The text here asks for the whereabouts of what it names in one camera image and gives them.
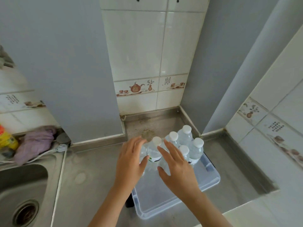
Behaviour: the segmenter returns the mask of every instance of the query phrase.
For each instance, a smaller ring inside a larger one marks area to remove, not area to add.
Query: person's right hand
[[[184,159],[182,153],[170,142],[164,140],[169,153],[161,147],[157,147],[168,163],[171,175],[158,167],[159,176],[165,185],[183,202],[194,198],[201,191],[192,166]]]

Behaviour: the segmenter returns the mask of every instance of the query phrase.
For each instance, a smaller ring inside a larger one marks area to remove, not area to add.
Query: purple rag
[[[41,152],[48,150],[54,140],[53,135],[55,133],[56,128],[54,126],[43,126],[28,132],[14,156],[14,161],[17,165],[23,165]]]

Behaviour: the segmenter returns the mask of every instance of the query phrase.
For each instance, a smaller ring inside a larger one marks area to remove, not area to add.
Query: drain strainer
[[[36,217],[39,210],[39,203],[35,200],[28,200],[17,207],[13,216],[13,225],[17,227],[28,226]]]

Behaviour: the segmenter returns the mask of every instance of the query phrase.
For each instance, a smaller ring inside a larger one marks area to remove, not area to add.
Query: yellow package
[[[19,146],[18,141],[9,133],[7,133],[4,127],[0,124],[0,148],[8,146],[13,150],[16,150]]]

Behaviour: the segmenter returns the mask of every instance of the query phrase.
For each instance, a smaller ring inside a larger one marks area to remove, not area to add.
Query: person's left hand
[[[127,196],[131,193],[146,167],[149,156],[139,163],[142,145],[146,143],[141,136],[131,138],[124,143],[118,157],[114,187],[122,190]]]

